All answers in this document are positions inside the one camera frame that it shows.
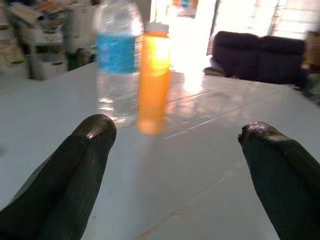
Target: table surface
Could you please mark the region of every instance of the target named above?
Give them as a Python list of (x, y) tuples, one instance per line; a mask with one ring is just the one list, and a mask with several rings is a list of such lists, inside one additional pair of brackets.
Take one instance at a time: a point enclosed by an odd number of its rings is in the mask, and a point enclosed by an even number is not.
[[(89, 64), (0, 92), (0, 207), (96, 113), (95, 70)], [(264, 121), (320, 160), (319, 120), (319, 108), (284, 85), (174, 73), (165, 132), (118, 129), (82, 239), (278, 239), (238, 134)]]

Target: cluttered items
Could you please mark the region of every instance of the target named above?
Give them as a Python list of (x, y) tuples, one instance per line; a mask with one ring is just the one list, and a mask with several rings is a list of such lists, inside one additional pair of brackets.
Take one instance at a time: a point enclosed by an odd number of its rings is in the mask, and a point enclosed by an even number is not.
[[(9, 68), (24, 62), (29, 78), (43, 81), (94, 61), (94, 57), (88, 61), (81, 56), (96, 42), (92, 29), (95, 10), (95, 3), (91, 1), (49, 0), (36, 1), (32, 5), (3, 3), (3, 12), (0, 11), (0, 73), (3, 66)], [(70, 55), (76, 56), (76, 64), (71, 64), (72, 67), (68, 64), (74, 60)]]

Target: sofa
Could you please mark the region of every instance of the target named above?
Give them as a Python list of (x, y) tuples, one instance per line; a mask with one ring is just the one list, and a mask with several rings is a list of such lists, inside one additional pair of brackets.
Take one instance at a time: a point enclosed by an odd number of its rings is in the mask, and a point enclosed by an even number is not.
[(213, 40), (208, 75), (303, 87), (305, 43), (276, 36), (220, 31)]

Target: orange liquid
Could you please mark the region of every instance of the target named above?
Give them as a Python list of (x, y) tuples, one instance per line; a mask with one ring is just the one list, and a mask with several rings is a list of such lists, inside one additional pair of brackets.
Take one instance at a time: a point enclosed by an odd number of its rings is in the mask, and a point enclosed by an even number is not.
[(143, 36), (136, 125), (144, 134), (156, 135), (165, 129), (170, 49), (171, 40), (166, 33)]

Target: bottle cap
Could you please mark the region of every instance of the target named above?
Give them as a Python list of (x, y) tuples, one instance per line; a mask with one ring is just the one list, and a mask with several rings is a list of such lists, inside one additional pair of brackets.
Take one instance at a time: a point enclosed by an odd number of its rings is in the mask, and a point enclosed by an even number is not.
[(144, 31), (147, 33), (169, 33), (169, 25), (159, 22), (148, 22), (144, 26)]

